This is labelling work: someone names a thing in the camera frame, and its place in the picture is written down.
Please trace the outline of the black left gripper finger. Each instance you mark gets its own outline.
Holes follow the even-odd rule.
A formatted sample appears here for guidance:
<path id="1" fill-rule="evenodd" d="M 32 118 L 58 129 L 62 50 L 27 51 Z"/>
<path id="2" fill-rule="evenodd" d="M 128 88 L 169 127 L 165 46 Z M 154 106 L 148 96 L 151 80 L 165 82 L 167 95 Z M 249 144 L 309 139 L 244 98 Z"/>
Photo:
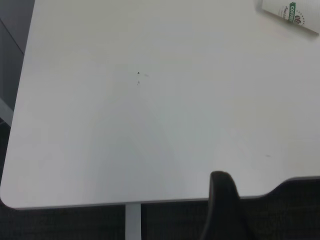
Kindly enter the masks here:
<path id="1" fill-rule="evenodd" d="M 208 212 L 201 239 L 253 239 L 236 184 L 227 172 L 213 171 L 210 174 Z"/>

